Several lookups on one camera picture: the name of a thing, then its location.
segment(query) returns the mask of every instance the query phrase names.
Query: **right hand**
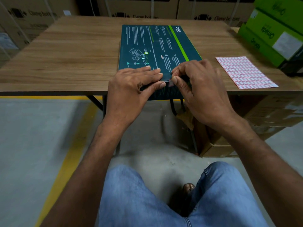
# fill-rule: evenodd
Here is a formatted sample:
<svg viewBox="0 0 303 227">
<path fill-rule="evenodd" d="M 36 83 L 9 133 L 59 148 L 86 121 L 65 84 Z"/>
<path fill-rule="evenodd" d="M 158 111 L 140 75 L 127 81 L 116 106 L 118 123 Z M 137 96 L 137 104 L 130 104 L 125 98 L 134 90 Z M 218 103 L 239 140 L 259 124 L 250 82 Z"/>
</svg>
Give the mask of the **right hand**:
<svg viewBox="0 0 303 227">
<path fill-rule="evenodd" d="M 192 89 L 180 78 L 182 75 L 189 77 Z M 219 70 L 215 71 L 208 60 L 179 64 L 172 70 L 172 81 L 199 122 L 218 130 L 238 116 L 229 102 Z"/>
</svg>

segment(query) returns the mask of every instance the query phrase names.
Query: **forearm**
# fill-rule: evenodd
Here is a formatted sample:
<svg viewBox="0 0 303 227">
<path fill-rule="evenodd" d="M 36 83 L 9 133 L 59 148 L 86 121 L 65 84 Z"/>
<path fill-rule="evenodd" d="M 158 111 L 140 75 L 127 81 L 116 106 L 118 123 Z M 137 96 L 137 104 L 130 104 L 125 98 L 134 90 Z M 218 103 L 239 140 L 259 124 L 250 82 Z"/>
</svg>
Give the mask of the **forearm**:
<svg viewBox="0 0 303 227">
<path fill-rule="evenodd" d="M 277 226 L 302 221 L 303 179 L 240 117 L 227 121 L 220 133 L 238 153 L 264 207 Z"/>
<path fill-rule="evenodd" d="M 104 120 L 83 160 L 41 226 L 94 226 L 103 184 L 123 128 Z"/>
</svg>

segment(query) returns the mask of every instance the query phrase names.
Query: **foot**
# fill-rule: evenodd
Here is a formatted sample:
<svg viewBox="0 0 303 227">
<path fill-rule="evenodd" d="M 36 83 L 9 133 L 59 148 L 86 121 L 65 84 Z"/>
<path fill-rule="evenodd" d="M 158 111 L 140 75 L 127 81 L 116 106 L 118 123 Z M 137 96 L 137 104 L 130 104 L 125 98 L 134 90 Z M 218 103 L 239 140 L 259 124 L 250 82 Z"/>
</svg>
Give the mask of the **foot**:
<svg viewBox="0 0 303 227">
<path fill-rule="evenodd" d="M 196 187 L 195 187 L 194 184 L 192 184 L 192 183 L 186 183 L 186 184 L 184 184 L 184 186 L 183 186 L 183 193 L 184 193 L 184 195 L 189 195 L 190 192 L 191 192 L 194 188 L 196 188 Z"/>
</svg>

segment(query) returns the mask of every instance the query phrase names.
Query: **left hand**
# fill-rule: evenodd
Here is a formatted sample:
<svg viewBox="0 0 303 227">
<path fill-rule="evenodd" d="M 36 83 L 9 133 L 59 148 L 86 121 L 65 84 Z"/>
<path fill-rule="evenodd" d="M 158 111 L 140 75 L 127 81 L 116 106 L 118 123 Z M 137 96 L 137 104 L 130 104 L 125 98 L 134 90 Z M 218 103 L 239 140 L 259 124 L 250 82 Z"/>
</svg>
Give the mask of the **left hand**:
<svg viewBox="0 0 303 227">
<path fill-rule="evenodd" d="M 108 83 L 107 110 L 104 119 L 115 126 L 127 129 L 141 113 L 148 98 L 166 83 L 160 81 L 160 69 L 151 70 L 150 66 L 119 70 Z M 153 83 L 144 91 L 143 85 Z"/>
</svg>

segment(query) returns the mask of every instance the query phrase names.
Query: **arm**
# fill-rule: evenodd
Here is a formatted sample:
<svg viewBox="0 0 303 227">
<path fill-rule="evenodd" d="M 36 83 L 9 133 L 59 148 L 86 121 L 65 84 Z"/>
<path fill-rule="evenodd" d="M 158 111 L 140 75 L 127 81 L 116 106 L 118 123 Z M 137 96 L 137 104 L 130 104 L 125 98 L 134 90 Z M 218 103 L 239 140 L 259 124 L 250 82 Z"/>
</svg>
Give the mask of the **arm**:
<svg viewBox="0 0 303 227">
<path fill-rule="evenodd" d="M 192 89 L 180 78 L 185 74 Z M 221 133 L 238 153 L 275 225 L 301 226 L 303 178 L 236 114 L 218 70 L 207 60 L 189 61 L 173 69 L 172 76 L 197 120 Z"/>
<path fill-rule="evenodd" d="M 124 69 L 109 81 L 107 113 L 93 142 L 41 226 L 94 226 L 109 162 L 151 94 L 166 84 L 160 69 Z M 150 85 L 140 91 L 142 85 Z"/>
</svg>

